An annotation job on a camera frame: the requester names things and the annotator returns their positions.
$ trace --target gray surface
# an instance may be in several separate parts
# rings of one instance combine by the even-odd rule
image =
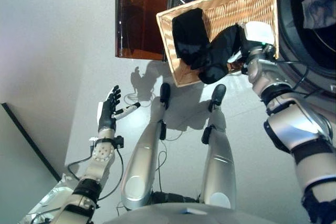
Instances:
[[[165,203],[130,211],[106,224],[275,224],[230,209],[197,203]]]
[[[57,183],[0,106],[1,223],[18,223]]]
[[[10,104],[59,173],[64,164],[89,155],[98,102],[115,84],[121,87],[121,106],[134,100],[142,104],[118,121],[126,165],[149,121],[151,99],[159,95],[163,80],[173,83],[167,64],[114,57],[114,13],[114,0],[0,0],[0,101]],[[163,190],[190,197],[200,193],[206,101],[219,83],[227,85],[222,111],[235,161],[237,209],[278,223],[309,223],[292,157],[278,151],[264,132],[265,107],[246,76],[228,76],[209,86],[172,86],[165,120],[167,137],[176,141],[167,145]],[[120,172],[116,158],[102,196],[116,185]],[[154,189],[159,189],[157,175]],[[118,189],[100,203],[93,220],[112,220],[119,201]]]

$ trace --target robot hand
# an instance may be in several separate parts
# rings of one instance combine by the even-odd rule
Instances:
[[[123,148],[123,138],[121,136],[114,137],[115,122],[140,107],[140,103],[135,103],[116,111],[120,97],[119,86],[115,86],[106,101],[99,103],[98,140],[95,143],[92,157],[89,159],[87,169],[77,187],[61,207],[58,215],[51,222],[52,224],[92,223],[91,217],[97,207],[97,201],[114,161],[114,150]]]

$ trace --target white floor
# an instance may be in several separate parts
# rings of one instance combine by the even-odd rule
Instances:
[[[266,135],[262,125],[267,118],[265,107],[252,91],[246,76],[235,74],[212,85],[199,83],[176,88],[167,63],[113,57],[109,60],[111,64],[101,65],[100,60],[94,59],[85,64],[82,80],[85,84],[79,92],[66,163],[88,155],[86,140],[97,130],[97,101],[103,100],[110,88],[118,84],[123,98],[121,107],[138,100],[142,104],[138,110],[117,122],[117,134],[125,139],[125,148],[121,153],[127,164],[149,121],[151,100],[159,95],[161,83],[168,82],[172,98],[165,114],[168,155],[162,167],[162,187],[165,192],[196,198],[201,189],[207,151],[207,146],[201,143],[203,128],[209,117],[206,107],[214,87],[223,83],[227,86],[227,93],[222,110],[226,115],[227,135],[235,160],[237,209],[279,223],[308,223],[307,214],[300,204],[301,192],[292,157],[277,150]],[[92,73],[99,68],[108,74],[96,85],[101,75]],[[139,75],[132,83],[131,75],[136,73],[137,68]],[[117,158],[102,195],[114,187],[119,176],[120,161]],[[157,177],[154,190],[159,190]],[[94,221],[108,223],[117,215],[115,207],[119,201],[118,190],[101,203]]]
[[[57,171],[88,156],[88,139],[97,134],[97,104],[116,84],[122,91],[120,107],[142,104],[117,122],[117,134],[125,139],[121,153],[126,165],[149,120],[152,99],[159,95],[161,83],[168,82],[172,98],[165,114],[168,154],[162,187],[165,192],[197,197],[207,151],[201,143],[209,116],[207,101],[214,87],[223,83],[227,93],[222,110],[235,160],[237,209],[277,223],[309,223],[293,159],[266,135],[265,107],[246,76],[178,89],[167,63],[114,57],[114,0],[1,0],[0,9],[4,14],[0,24],[7,31],[0,36],[0,49],[8,56],[0,64],[0,99],[10,103]],[[115,186],[120,172],[116,158],[102,195]],[[158,189],[156,177],[154,190]],[[118,189],[100,203],[94,222],[115,218],[119,201]]]

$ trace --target black garment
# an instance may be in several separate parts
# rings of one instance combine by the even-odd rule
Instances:
[[[198,77],[203,83],[214,83],[228,74],[227,60],[240,45],[238,29],[235,25],[221,31],[191,65],[191,69],[202,70]]]
[[[176,54],[187,65],[193,64],[198,52],[209,44],[202,12],[200,8],[192,9],[172,20]]]
[[[332,224],[336,221],[336,199],[331,202],[318,202],[310,189],[304,193],[302,205],[308,212],[312,223]]]

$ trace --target brown transparent panel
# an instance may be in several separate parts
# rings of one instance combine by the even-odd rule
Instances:
[[[117,57],[163,59],[163,43],[156,14],[167,8],[167,0],[115,0]]]

